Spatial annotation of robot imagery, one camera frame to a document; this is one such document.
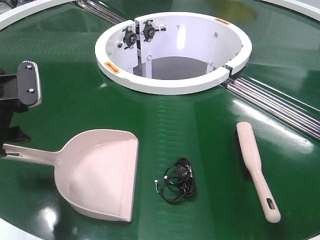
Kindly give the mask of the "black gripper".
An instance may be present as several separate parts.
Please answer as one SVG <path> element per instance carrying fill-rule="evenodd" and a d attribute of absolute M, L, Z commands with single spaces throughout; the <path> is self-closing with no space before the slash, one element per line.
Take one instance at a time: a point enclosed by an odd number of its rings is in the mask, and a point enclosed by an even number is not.
<path fill-rule="evenodd" d="M 41 80 L 37 63 L 25 60 L 16 74 L 0 76 L 0 157 L 7 155 L 5 143 L 27 143 L 31 137 L 20 126 L 11 126 L 14 113 L 24 113 L 28 107 L 42 103 Z"/>

